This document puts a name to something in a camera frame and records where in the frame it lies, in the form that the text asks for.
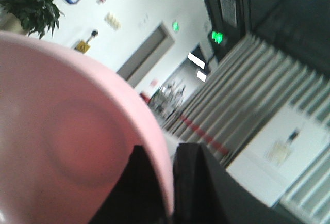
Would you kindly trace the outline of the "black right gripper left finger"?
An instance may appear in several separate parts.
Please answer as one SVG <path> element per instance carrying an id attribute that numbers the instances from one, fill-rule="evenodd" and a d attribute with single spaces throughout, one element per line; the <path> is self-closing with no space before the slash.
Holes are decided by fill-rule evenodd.
<path id="1" fill-rule="evenodd" d="M 135 145 L 119 180 L 89 223 L 172 223 L 155 166 L 146 147 Z"/>

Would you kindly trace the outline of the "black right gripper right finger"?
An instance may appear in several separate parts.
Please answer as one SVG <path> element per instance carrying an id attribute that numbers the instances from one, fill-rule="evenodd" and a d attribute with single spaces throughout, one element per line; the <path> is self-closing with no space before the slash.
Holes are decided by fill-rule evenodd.
<path id="1" fill-rule="evenodd" d="M 204 145 L 180 143 L 173 172 L 175 223 L 299 223 L 252 196 Z"/>

